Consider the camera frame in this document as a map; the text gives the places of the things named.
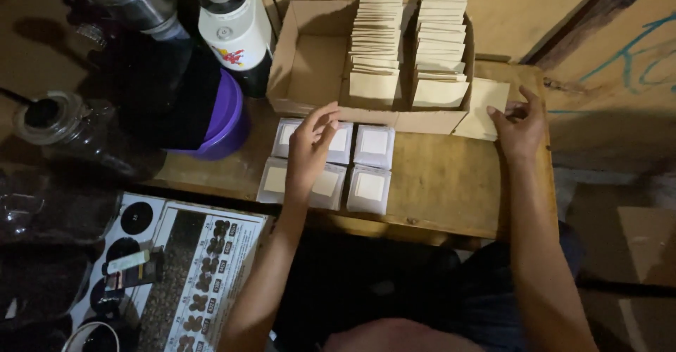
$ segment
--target hand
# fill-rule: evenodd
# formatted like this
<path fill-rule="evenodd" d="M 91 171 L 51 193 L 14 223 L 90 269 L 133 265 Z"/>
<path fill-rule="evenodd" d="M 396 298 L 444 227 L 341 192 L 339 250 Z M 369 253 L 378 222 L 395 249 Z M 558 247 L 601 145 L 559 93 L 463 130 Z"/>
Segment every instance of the hand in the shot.
<path fill-rule="evenodd" d="M 495 123 L 502 151 L 510 165 L 535 160 L 545 129 L 542 99 L 524 86 L 519 87 L 519 92 L 528 102 L 507 102 L 505 113 L 493 106 L 486 107 L 486 112 Z"/>
<path fill-rule="evenodd" d="M 338 102 L 312 111 L 289 139 L 289 166 L 284 201 L 306 202 L 324 171 L 328 146 L 338 129 Z"/>

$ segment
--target cardboard box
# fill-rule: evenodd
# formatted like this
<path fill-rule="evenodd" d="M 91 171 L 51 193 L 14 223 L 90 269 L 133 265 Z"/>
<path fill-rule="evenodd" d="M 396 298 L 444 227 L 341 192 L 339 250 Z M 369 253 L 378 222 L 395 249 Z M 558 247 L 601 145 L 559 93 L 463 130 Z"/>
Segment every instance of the cardboard box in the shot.
<path fill-rule="evenodd" d="M 267 96 L 275 112 L 305 115 L 317 106 L 338 101 L 341 120 L 373 123 L 393 127 L 398 132 L 451 134 L 466 111 L 425 108 L 411 111 L 411 83 L 414 68 L 415 18 L 418 4 L 409 4 L 403 11 L 403 63 L 400 66 L 401 98 L 392 111 L 376 111 L 350 107 L 348 48 L 357 2 L 344 0 L 291 1 L 284 17 L 270 69 Z M 461 108 L 469 105 L 474 76 L 474 31 L 465 14 L 467 25 L 465 75 L 470 86 Z"/>

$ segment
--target purple plastic container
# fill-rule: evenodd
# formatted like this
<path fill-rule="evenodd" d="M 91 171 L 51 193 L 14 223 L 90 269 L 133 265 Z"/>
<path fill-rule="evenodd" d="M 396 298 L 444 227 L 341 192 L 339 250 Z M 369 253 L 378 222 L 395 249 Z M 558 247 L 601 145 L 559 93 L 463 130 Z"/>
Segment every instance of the purple plastic container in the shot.
<path fill-rule="evenodd" d="M 237 151 L 249 137 L 251 122 L 244 109 L 242 90 L 223 69 L 216 92 L 214 111 L 202 146 L 197 150 L 168 150 L 206 161 L 217 161 Z"/>

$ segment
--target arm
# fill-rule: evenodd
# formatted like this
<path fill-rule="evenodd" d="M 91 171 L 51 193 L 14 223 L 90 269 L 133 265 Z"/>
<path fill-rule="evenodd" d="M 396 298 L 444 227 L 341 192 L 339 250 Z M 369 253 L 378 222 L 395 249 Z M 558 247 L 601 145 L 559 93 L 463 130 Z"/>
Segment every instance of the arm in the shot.
<path fill-rule="evenodd" d="M 284 204 L 221 331 L 219 352 L 261 352 L 287 283 L 308 214 L 309 192 L 324 170 L 338 123 L 336 102 L 310 113 L 289 141 Z"/>
<path fill-rule="evenodd" d="M 488 107 L 509 166 L 511 184 L 511 269 L 526 337 L 541 351 L 597 351 L 570 273 L 558 230 L 550 223 L 537 182 L 536 150 L 545 127 L 542 102 L 520 87 L 528 103 L 509 102 L 508 119 Z"/>

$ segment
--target wooden table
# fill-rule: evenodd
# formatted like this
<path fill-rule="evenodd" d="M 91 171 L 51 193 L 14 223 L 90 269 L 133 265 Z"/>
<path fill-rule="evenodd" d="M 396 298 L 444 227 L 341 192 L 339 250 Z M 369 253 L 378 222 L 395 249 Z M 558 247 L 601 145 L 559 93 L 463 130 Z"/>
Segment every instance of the wooden table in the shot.
<path fill-rule="evenodd" d="M 510 100 L 522 100 L 523 84 L 544 97 L 542 72 L 531 66 L 477 62 L 475 76 L 511 83 Z M 216 162 L 172 154 L 153 186 L 255 201 L 279 117 L 266 100 L 247 102 L 252 120 L 249 140 Z M 556 226 L 549 131 L 537 152 L 537 175 Z M 504 238 L 509 223 L 506 166 L 492 142 L 457 136 L 397 132 L 387 215 L 327 211 L 346 218 L 379 221 L 427 230 Z M 353 227 L 359 231 L 362 223 Z"/>

